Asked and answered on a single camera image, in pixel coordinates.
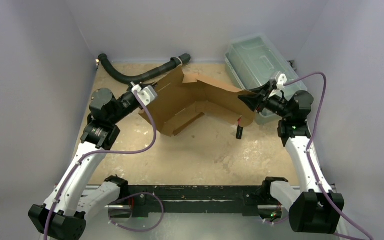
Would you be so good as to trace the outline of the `brown cardboard box sheet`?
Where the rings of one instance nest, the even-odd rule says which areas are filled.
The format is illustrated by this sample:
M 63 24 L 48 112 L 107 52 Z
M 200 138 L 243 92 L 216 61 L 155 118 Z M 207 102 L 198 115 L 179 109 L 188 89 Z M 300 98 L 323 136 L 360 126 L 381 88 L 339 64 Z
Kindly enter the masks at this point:
M 240 99 L 251 92 L 200 73 L 185 74 L 181 67 L 161 78 L 154 89 L 157 98 L 147 106 L 156 130 L 173 137 L 204 115 L 231 125 L 247 127 L 255 112 Z

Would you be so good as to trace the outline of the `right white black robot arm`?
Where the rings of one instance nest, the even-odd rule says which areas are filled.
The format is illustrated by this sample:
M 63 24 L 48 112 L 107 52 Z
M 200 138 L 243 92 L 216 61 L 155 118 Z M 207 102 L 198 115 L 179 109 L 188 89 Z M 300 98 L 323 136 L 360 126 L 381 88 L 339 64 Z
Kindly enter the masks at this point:
M 281 117 L 278 137 L 292 159 L 300 192 L 295 192 L 285 180 L 271 178 L 265 181 L 267 186 L 261 189 L 260 196 L 268 204 L 277 200 L 283 205 L 294 232 L 333 235 L 341 218 L 336 209 L 343 210 L 345 200 L 333 192 L 318 162 L 307 121 L 314 97 L 298 90 L 287 100 L 276 94 L 276 87 L 274 82 L 268 82 L 248 94 L 240 94 L 238 99 L 252 111 L 267 109 Z

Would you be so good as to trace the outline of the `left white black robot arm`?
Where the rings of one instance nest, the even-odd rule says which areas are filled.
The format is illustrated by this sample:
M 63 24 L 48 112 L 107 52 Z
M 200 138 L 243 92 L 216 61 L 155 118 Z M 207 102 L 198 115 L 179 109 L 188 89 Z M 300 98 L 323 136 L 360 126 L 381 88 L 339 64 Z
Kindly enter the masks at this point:
M 104 158 L 117 153 L 112 150 L 121 132 L 117 123 L 136 109 L 146 109 L 157 97 L 153 86 L 146 84 L 134 85 L 119 98 L 108 88 L 92 94 L 87 125 L 68 169 L 44 203 L 32 205 L 28 212 L 43 239 L 78 240 L 88 221 L 106 205 L 128 201 L 128 183 L 117 176 L 107 178 L 93 193 L 83 193 Z

